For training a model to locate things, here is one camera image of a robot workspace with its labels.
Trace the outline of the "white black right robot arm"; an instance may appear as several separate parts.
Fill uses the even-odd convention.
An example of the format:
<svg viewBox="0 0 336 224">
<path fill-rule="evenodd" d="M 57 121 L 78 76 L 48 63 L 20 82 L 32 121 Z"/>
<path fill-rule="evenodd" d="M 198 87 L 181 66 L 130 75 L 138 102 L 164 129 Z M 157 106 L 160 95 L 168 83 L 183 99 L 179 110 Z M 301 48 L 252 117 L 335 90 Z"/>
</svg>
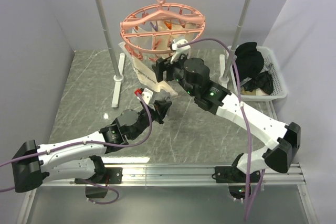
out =
<svg viewBox="0 0 336 224">
<path fill-rule="evenodd" d="M 231 169 L 235 181 L 243 182 L 249 174 L 266 168 L 283 174 L 288 172 L 300 147 L 298 124 L 279 122 L 240 102 L 234 93 L 210 79 L 209 67 L 203 59 L 186 55 L 176 62 L 158 59 L 152 69 L 157 82 L 178 82 L 198 107 L 234 122 L 263 142 L 263 148 L 235 159 Z"/>
</svg>

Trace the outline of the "black underwear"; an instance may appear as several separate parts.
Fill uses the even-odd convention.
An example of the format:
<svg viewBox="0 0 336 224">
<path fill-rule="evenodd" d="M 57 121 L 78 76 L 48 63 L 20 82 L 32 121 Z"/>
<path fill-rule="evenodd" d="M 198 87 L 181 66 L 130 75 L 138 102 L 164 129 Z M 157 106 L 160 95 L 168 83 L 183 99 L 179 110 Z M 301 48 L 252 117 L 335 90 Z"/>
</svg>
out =
<svg viewBox="0 0 336 224">
<path fill-rule="evenodd" d="M 240 81 L 247 77 L 254 78 L 264 67 L 264 58 L 257 50 L 256 42 L 246 42 L 235 50 L 236 66 Z"/>
</svg>

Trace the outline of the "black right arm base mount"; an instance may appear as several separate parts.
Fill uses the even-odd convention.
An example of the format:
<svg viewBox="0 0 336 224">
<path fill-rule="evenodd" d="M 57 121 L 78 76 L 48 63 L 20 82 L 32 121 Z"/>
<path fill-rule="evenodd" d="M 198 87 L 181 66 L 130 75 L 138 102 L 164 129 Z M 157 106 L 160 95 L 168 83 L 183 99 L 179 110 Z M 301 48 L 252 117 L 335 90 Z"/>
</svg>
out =
<svg viewBox="0 0 336 224">
<path fill-rule="evenodd" d="M 245 201 L 245 193 L 248 192 L 248 196 L 252 195 L 251 183 L 258 183 L 260 181 L 264 170 L 258 170 L 250 174 L 250 180 L 248 183 L 248 190 L 246 190 L 246 174 L 237 168 L 239 159 L 243 156 L 243 153 L 239 154 L 230 166 L 215 166 L 214 173 L 211 178 L 216 181 L 217 184 L 228 184 L 228 190 L 233 200 Z"/>
</svg>

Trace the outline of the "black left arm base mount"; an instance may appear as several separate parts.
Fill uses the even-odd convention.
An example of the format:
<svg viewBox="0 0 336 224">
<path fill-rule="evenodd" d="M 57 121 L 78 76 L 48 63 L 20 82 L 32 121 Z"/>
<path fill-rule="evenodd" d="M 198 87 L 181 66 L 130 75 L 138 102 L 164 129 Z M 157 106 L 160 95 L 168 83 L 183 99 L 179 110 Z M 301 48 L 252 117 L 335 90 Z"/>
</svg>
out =
<svg viewBox="0 0 336 224">
<path fill-rule="evenodd" d="M 122 168 L 106 168 L 102 158 L 98 156 L 91 156 L 88 161 L 89 164 L 93 164 L 93 175 L 90 175 L 89 178 L 75 178 L 75 184 L 86 186 L 86 199 L 93 204 L 108 205 L 116 202 L 120 194 L 110 185 L 121 183 Z M 96 199 L 104 199 L 108 191 L 115 193 L 115 199 L 106 202 L 96 201 Z"/>
</svg>

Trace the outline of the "beige underwear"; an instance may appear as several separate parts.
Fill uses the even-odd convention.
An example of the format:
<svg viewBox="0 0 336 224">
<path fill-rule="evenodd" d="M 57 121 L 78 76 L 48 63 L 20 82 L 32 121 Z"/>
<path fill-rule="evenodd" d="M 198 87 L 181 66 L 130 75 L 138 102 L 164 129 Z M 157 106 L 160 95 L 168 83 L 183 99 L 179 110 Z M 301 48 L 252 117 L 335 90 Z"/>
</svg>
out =
<svg viewBox="0 0 336 224">
<path fill-rule="evenodd" d="M 155 33 L 151 39 L 152 53 L 156 57 L 167 57 L 172 53 L 170 45 L 173 40 L 186 39 L 191 42 L 199 38 L 200 31 L 195 29 L 202 28 L 200 25 L 190 22 L 181 22 L 179 20 L 158 20 L 151 22 L 151 30 Z"/>
</svg>

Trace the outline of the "grey white underwear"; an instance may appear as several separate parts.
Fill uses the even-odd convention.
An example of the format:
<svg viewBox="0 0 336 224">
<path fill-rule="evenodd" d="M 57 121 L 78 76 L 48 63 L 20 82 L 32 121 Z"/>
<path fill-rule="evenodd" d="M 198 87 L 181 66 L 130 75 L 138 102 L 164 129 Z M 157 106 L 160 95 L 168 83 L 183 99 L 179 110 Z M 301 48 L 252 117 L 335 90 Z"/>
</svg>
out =
<svg viewBox="0 0 336 224">
<path fill-rule="evenodd" d="M 167 58 L 171 54 L 159 54 L 156 51 L 167 50 L 170 36 L 146 36 L 131 37 L 119 43 L 119 47 L 130 60 L 132 68 L 137 75 L 139 82 L 149 89 L 159 93 L 165 91 L 170 96 L 177 96 L 177 92 L 166 82 L 158 82 L 151 66 L 159 58 Z"/>
</svg>

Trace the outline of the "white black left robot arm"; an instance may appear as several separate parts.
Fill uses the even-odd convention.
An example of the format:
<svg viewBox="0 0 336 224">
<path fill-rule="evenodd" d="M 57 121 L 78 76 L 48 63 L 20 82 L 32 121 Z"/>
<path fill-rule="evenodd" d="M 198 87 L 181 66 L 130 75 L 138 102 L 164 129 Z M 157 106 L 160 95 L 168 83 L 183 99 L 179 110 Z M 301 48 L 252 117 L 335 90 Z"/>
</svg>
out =
<svg viewBox="0 0 336 224">
<path fill-rule="evenodd" d="M 149 103 L 141 99 L 140 102 L 141 111 L 127 109 L 111 124 L 87 136 L 55 144 L 38 145 L 34 140 L 23 143 L 11 162 L 15 192 L 25 193 L 45 182 L 68 178 L 102 182 L 107 173 L 102 157 L 141 145 L 143 141 L 129 142 L 144 131 L 147 140 L 153 123 L 163 124 L 172 105 L 166 100 Z"/>
</svg>

